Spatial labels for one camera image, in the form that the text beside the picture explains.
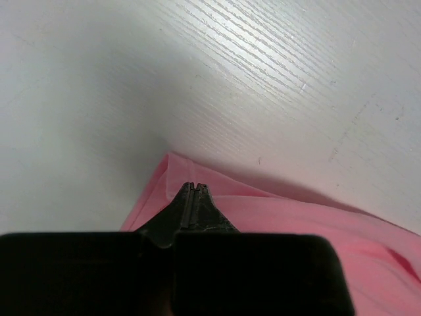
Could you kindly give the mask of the pink t-shirt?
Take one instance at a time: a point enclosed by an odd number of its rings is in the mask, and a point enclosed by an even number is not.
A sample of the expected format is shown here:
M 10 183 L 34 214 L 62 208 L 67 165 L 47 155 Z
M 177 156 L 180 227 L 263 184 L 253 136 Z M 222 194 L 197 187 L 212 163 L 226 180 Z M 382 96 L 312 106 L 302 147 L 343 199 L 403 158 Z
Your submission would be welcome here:
M 145 224 L 186 182 L 206 184 L 217 208 L 241 231 L 328 239 L 358 315 L 420 314 L 419 235 L 370 215 L 265 192 L 175 153 L 164 156 L 122 228 Z

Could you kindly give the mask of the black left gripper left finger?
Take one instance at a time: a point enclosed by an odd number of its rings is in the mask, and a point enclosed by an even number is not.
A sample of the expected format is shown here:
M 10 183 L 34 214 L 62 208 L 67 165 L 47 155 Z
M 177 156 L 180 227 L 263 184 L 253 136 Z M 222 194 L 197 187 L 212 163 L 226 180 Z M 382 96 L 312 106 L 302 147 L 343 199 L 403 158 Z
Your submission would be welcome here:
M 1 237 L 2 315 L 170 315 L 172 245 L 194 197 L 186 183 L 133 232 Z

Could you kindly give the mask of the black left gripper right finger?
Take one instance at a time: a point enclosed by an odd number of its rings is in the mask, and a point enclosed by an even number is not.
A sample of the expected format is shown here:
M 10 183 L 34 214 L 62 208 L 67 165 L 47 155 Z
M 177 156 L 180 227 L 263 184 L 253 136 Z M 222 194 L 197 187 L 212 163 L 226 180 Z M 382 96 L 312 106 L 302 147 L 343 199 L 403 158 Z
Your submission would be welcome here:
M 175 315 L 354 315 L 341 262 L 310 234 L 238 232 L 203 184 L 186 184 L 175 236 Z

